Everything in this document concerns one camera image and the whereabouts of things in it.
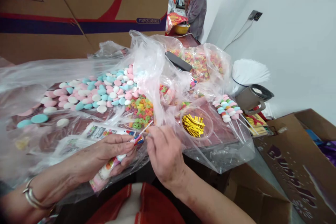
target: silver bracelet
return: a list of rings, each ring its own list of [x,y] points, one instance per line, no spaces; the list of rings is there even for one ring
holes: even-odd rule
[[[43,205],[41,202],[39,202],[34,194],[33,194],[33,189],[29,186],[31,181],[33,180],[33,178],[31,178],[27,185],[26,185],[26,188],[23,190],[23,194],[26,196],[26,199],[28,201],[28,203],[34,207],[34,208],[37,208],[37,209],[41,209],[41,210],[49,210],[51,208],[53,208],[55,206],[55,204],[51,204],[51,205]]]

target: hand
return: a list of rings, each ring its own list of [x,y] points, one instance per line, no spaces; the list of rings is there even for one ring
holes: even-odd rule
[[[189,168],[184,163],[181,141],[171,127],[150,127],[147,151],[160,182],[172,193],[182,192],[188,185]]]
[[[78,151],[71,157],[59,163],[66,167],[75,183],[87,182],[113,157],[127,156],[110,173],[115,176],[121,173],[136,155],[134,143],[127,143],[133,138],[130,135],[112,134],[91,146]]]

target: cardboard box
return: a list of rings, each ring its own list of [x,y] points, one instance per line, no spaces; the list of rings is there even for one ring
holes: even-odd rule
[[[291,222],[291,203],[248,164],[231,171],[224,195],[257,224]]]
[[[306,129],[323,141],[336,139],[336,127],[308,109],[267,122],[274,136],[254,139],[281,187],[306,223],[336,223],[336,167]]]
[[[129,47],[129,30],[166,29],[168,0],[0,0],[0,55],[15,64],[86,58],[99,43]]]

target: bowl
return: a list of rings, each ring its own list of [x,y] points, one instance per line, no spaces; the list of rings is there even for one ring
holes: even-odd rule
[[[189,30],[190,25],[189,24],[178,24],[175,25],[175,33],[180,34],[180,35],[185,35],[187,34]]]
[[[213,129],[214,125],[212,123],[211,117],[203,109],[200,109],[200,108],[197,108],[197,107],[187,107],[187,108],[182,109],[180,112],[181,112],[181,115],[180,115],[180,126],[181,126],[183,132],[185,133],[185,135],[187,135],[190,139],[193,139],[194,141],[205,141],[205,140],[209,139],[209,137],[212,135],[212,133],[214,131],[214,129]],[[186,131],[184,129],[184,127],[183,127],[182,118],[185,115],[188,115],[188,114],[190,114],[194,118],[195,118],[195,116],[197,116],[197,117],[203,117],[203,123],[205,124],[204,132],[198,138],[193,137],[192,135],[190,135],[188,133],[188,131]]]

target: person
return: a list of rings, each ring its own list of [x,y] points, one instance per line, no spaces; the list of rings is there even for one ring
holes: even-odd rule
[[[207,0],[185,0],[185,13],[189,20],[189,32],[197,39],[203,31]]]
[[[203,223],[254,223],[231,200],[199,178],[183,161],[181,142],[172,128],[150,127],[146,138],[153,170],[160,182],[187,205]],[[92,179],[113,156],[127,154],[111,171],[122,172],[135,156],[128,135],[109,135],[49,167],[30,183],[33,195],[43,206],[53,205],[79,184]],[[33,207],[18,187],[0,199],[7,223],[37,223],[50,209]],[[128,185],[107,201],[87,222],[93,223],[184,223],[172,203],[149,184]]]

